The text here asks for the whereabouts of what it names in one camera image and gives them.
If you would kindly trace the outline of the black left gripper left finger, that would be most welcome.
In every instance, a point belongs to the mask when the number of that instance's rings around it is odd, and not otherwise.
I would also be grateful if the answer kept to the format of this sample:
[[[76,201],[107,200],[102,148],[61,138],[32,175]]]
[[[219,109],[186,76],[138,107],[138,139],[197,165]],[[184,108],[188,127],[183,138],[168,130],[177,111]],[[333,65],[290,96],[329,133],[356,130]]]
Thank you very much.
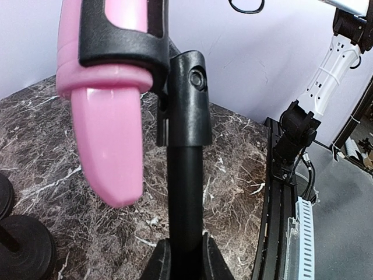
[[[170,280],[171,246],[168,239],[160,240],[144,270],[144,280]]]

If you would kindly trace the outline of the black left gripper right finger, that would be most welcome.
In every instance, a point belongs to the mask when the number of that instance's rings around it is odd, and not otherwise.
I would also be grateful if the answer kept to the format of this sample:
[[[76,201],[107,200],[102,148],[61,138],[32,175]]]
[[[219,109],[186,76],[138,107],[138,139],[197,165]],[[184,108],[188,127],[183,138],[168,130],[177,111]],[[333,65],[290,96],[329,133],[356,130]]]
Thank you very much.
[[[216,242],[208,233],[203,235],[202,243],[203,272],[206,280],[234,280]]]

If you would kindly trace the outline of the black stand of orange microphone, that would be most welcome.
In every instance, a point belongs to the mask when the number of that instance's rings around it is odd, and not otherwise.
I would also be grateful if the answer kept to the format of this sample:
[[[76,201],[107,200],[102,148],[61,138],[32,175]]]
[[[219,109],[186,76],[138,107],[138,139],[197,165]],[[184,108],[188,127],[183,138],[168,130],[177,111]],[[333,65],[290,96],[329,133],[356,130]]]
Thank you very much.
[[[50,279],[56,260],[53,236],[38,219],[1,220],[1,279]]]

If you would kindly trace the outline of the pink microphone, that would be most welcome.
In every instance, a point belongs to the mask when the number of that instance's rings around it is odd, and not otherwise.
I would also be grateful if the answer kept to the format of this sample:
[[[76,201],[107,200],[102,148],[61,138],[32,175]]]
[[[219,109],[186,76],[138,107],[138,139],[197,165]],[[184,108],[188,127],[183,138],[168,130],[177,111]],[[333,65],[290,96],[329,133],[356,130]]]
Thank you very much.
[[[80,1],[63,1],[58,32],[57,92],[71,103],[80,162],[109,206],[133,204],[143,192],[140,96],[151,73],[130,64],[83,67],[78,61]]]

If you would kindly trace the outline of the black stand of pink microphone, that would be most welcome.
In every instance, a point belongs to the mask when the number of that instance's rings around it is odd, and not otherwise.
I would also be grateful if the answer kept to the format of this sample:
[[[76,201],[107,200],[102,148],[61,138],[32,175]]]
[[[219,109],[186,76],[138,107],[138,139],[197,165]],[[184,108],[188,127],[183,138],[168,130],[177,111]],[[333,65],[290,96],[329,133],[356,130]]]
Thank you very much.
[[[116,27],[104,1],[83,1],[79,63],[141,66],[158,97],[157,144],[167,148],[170,279],[203,279],[203,147],[212,143],[205,59],[170,51],[167,1],[148,1],[147,30]]]

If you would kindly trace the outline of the black stand of purple microphone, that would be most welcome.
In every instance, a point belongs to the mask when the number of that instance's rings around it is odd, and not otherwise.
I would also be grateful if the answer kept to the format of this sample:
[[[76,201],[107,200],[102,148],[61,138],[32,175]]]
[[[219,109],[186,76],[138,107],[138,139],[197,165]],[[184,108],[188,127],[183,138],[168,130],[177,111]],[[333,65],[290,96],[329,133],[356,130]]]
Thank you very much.
[[[0,219],[4,219],[12,212],[15,202],[15,192],[12,183],[3,174],[0,175],[0,192]]]

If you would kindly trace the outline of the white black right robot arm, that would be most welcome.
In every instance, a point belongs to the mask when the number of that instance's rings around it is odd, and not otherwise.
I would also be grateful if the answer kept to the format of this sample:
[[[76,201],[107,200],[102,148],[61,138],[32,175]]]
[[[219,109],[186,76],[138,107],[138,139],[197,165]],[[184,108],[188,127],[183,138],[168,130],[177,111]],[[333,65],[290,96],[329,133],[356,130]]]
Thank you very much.
[[[280,117],[282,136],[273,148],[285,165],[310,146],[327,105],[349,69],[372,48],[372,1],[328,1],[336,8],[329,49],[305,90]]]

